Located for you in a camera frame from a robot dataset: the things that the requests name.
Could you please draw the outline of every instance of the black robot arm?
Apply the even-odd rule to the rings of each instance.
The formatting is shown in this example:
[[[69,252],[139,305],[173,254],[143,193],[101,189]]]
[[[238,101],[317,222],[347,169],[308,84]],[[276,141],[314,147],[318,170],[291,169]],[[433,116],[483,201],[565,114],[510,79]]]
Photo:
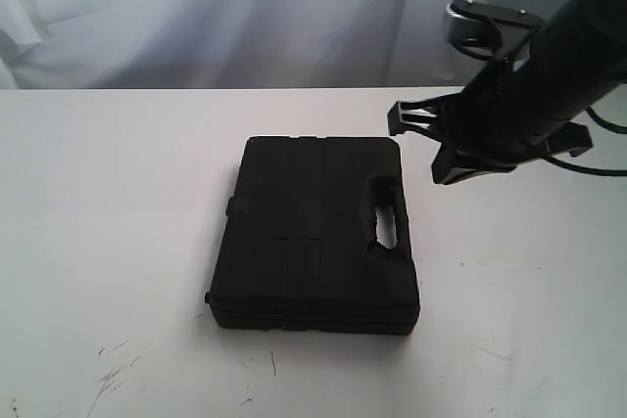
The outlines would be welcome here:
[[[555,155],[592,148],[588,128],[570,121],[625,81],[627,0],[570,0],[548,23],[472,0],[454,1],[447,16],[447,40],[485,67],[458,94],[398,102],[388,114],[391,135],[414,131],[441,143],[434,182],[536,159],[559,164]]]

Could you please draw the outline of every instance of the white tabletop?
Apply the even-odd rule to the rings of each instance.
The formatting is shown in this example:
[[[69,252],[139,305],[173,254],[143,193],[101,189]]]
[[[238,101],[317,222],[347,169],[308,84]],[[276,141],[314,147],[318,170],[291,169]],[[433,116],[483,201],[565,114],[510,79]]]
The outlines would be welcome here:
[[[0,93],[0,416],[624,416],[627,180],[440,187],[437,145],[401,136],[411,336],[228,331],[203,304],[249,136],[383,136],[446,91]],[[592,130],[579,161],[627,167]]]

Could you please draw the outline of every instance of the plastic tool case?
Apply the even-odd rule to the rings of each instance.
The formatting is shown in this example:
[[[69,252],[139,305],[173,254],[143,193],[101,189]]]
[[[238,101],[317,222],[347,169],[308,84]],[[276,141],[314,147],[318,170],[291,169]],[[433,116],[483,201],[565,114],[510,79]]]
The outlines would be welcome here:
[[[394,214],[390,249],[377,241],[377,207]],[[206,296],[220,326],[413,329],[418,288],[391,139],[252,137],[226,214]]]

